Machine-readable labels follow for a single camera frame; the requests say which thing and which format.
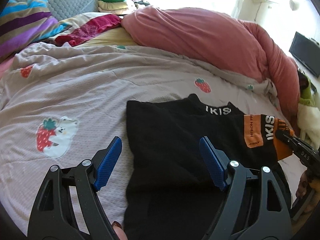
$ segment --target black clamp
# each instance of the black clamp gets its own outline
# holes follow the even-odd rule
[[[105,186],[122,150],[119,137],[78,166],[50,167],[32,207],[28,239],[32,240],[119,240],[97,196]],[[90,234],[79,230],[72,208],[69,186],[75,186]]]
[[[313,149],[309,144],[300,138],[291,136],[285,131],[277,130],[276,138],[285,143],[293,153],[300,159],[301,163],[307,167],[307,177],[310,179],[320,179],[320,156],[319,151]],[[310,203],[315,190],[307,185],[307,192],[303,198],[297,198],[292,204],[290,217],[293,221],[297,221],[300,215]]]
[[[214,184],[228,191],[203,240],[248,240],[291,238],[289,211],[279,185],[268,167],[260,171],[229,160],[201,138],[200,153]],[[107,149],[98,151],[78,166],[50,167],[33,205],[28,226],[30,240],[119,240],[103,211],[97,191],[105,186],[121,153],[122,143],[115,137]],[[90,234],[79,230],[72,208],[69,186],[75,186],[82,214]],[[250,206],[241,230],[235,223],[242,209],[245,189],[250,188]]]
[[[262,167],[259,171],[245,168],[215,149],[207,137],[201,138],[199,147],[215,186],[228,190],[203,240],[288,240],[292,237],[289,211],[270,168]],[[246,187],[252,188],[251,204],[243,229],[234,232]]]

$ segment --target white bed sheet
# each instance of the white bed sheet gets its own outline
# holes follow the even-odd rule
[[[202,92],[194,84],[196,78],[204,79],[211,92]],[[50,166],[75,166],[107,147],[114,136],[122,139],[123,150],[107,186],[98,195],[109,220],[122,223],[125,189],[133,169],[125,127],[128,100],[165,102],[195,93],[207,105],[223,106],[230,101],[246,114],[284,120],[267,97],[226,82],[195,61],[140,46],[33,45],[15,56],[13,67],[0,80],[0,93],[0,201],[24,234]],[[53,159],[48,155],[64,149],[41,152],[37,131],[49,118],[63,126],[63,117],[75,127],[66,125],[72,133],[69,144],[61,144],[66,153]],[[305,167],[294,155],[280,164],[293,201]],[[75,190],[72,200],[76,203]],[[79,206],[74,209],[79,228],[86,231]]]

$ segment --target folded black shirt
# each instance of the folded black shirt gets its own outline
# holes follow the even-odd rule
[[[202,239],[226,196],[214,186],[200,155],[203,136],[245,167],[271,167],[290,202],[276,152],[246,146],[243,115],[232,103],[207,106],[195,94],[165,103],[127,102],[134,154],[124,217],[129,240]]]

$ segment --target pink blanket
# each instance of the pink blanket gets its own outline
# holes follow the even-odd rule
[[[31,43],[28,46],[26,46],[24,49],[29,48],[33,44],[36,44],[36,43]],[[11,67],[13,63],[14,55],[15,53],[7,57],[4,61],[0,62],[0,79],[2,78],[4,72]]]
[[[270,78],[284,116],[295,124],[300,97],[297,66],[259,25],[199,8],[150,6],[125,16],[122,26],[140,45],[199,59],[258,82]]]

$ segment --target white wall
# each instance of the white wall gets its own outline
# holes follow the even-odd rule
[[[296,32],[320,41],[320,16],[310,0],[294,0],[298,10],[292,11],[289,0],[284,4],[263,2],[257,14],[260,24],[284,51],[288,52]]]
[[[239,19],[254,21],[262,0],[244,0],[239,14]]]

